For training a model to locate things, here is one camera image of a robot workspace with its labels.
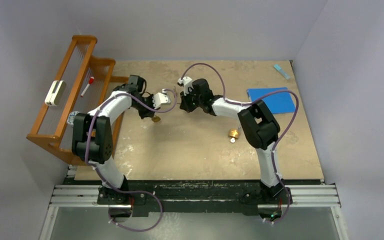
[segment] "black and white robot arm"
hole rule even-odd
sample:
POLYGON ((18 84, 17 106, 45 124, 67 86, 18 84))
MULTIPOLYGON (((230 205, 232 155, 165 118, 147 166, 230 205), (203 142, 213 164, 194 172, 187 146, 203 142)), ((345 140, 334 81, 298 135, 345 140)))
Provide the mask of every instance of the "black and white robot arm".
POLYGON ((109 189, 113 186, 123 191, 128 190, 127 185, 123 185, 123 183, 127 183, 126 177, 117 169, 112 156, 114 143, 111 125, 130 107, 137 109, 141 119, 154 119, 155 111, 153 110, 158 110, 162 105, 171 103, 164 90, 144 97, 144 84, 146 81, 143 78, 131 75, 128 83, 116 87, 111 96, 100 106, 88 113, 78 113, 74 118, 71 150, 96 170, 102 178, 102 185, 109 189), (136 98, 147 107, 132 98, 136 98), (91 122, 95 115, 92 126, 94 136, 92 134, 88 141, 91 122))
MULTIPOLYGON (((267 105, 258 101, 250 106, 244 102, 227 102, 223 96, 214 95, 205 79, 192 80, 190 77, 179 79, 177 84, 183 87, 180 93, 180 109, 190 113, 196 108, 201 108, 205 113, 213 116, 224 116, 239 120, 243 134, 248 143, 255 148, 260 167, 261 182, 272 196, 277 195, 282 185, 276 175, 272 161, 272 149, 279 138, 280 127, 267 105)), ((274 164, 279 170, 278 154, 274 152, 274 164)))

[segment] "gray wall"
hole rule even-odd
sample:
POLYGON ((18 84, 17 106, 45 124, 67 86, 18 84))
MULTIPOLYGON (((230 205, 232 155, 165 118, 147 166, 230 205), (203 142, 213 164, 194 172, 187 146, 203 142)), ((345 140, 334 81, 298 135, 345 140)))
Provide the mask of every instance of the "gray wall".
POLYGON ((43 0, 0 0, 2 240, 39 238, 52 188, 67 173, 26 135, 75 31, 43 0))
POLYGON ((351 239, 384 239, 384 1, 328 0, 294 69, 351 239))
POLYGON ((55 0, 117 60, 290 60, 326 0, 55 0))

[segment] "wooden rack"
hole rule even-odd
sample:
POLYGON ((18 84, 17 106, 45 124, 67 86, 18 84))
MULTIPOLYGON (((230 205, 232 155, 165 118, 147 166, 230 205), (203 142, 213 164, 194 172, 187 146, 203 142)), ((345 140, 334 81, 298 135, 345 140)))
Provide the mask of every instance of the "wooden rack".
MULTIPOLYGON (((58 106, 42 104, 36 121, 27 139, 50 152, 67 164, 84 166, 85 163, 71 151, 71 126, 67 118, 72 111, 88 112, 99 106, 106 98, 110 83, 126 83, 128 77, 113 76, 116 61, 92 55, 97 38, 90 35, 74 35, 54 80, 64 80, 67 87, 58 106), (88 92, 80 97, 89 78, 95 78, 88 92)), ((121 115, 112 126, 114 146, 117 144, 122 123, 121 115)))

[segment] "light blue eraser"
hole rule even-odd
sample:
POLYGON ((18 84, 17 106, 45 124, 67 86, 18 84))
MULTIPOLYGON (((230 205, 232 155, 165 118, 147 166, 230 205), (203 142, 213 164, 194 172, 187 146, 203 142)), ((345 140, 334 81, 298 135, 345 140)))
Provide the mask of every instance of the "light blue eraser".
POLYGON ((274 68, 280 73, 282 74, 282 76, 286 79, 286 80, 289 80, 291 79, 291 77, 281 68, 281 66, 279 66, 278 64, 275 64, 274 65, 274 68))

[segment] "wooden table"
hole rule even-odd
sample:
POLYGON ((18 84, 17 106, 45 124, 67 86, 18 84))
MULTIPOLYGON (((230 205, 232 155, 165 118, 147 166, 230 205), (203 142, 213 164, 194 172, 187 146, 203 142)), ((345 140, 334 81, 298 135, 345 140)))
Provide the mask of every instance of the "wooden table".
MULTIPOLYGON (((148 83, 147 91, 156 93, 173 88, 183 71, 194 61, 121 61, 113 73, 119 76, 140 75, 148 83)), ((287 87, 298 94, 289 61, 206 61, 222 75, 226 96, 248 101, 249 88, 287 87), (291 76, 286 80, 273 67, 279 64, 291 76)), ((207 79, 213 93, 222 94, 217 75, 208 67, 195 66, 187 76, 207 79)), ((285 179, 323 179, 319 158, 303 105, 299 105, 295 122, 279 143, 280 171, 285 179)), ((233 180, 259 179, 255 150, 245 136, 230 143, 228 131, 238 121, 215 117, 197 108, 186 113, 176 107, 159 114, 161 121, 141 120, 135 109, 125 112, 114 160, 128 179, 134 180, 233 180)), ((276 114, 281 131, 292 113, 276 114)), ((78 167, 76 180, 98 180, 90 167, 78 167)))

